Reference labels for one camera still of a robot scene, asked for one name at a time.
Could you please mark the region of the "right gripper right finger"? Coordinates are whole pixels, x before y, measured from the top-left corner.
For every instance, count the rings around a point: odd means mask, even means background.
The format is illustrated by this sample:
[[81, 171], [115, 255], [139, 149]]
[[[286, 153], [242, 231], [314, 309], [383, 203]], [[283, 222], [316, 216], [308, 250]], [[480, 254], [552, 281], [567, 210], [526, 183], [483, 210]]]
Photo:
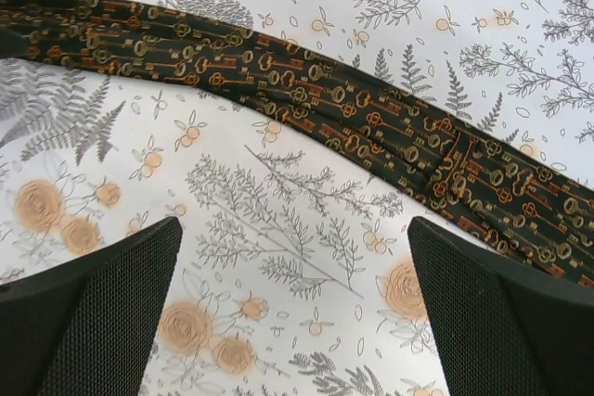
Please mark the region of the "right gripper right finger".
[[451, 394], [592, 394], [592, 289], [422, 217], [407, 237]]

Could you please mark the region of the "black tie with gold keys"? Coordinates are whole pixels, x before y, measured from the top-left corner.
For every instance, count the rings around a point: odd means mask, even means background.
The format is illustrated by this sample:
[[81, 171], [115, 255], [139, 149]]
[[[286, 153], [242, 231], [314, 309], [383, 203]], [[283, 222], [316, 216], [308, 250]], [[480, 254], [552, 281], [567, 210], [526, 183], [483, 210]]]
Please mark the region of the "black tie with gold keys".
[[593, 193], [385, 81], [248, 28], [129, 0], [1, 0], [23, 58], [196, 87], [307, 134], [513, 260], [593, 284]]

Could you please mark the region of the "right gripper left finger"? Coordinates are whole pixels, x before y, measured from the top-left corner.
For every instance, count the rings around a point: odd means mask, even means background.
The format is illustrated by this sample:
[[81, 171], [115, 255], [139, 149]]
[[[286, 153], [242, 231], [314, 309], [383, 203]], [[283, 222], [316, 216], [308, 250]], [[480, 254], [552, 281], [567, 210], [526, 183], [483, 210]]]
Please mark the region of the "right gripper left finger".
[[2, 285], [2, 394], [138, 394], [181, 239], [167, 217]]

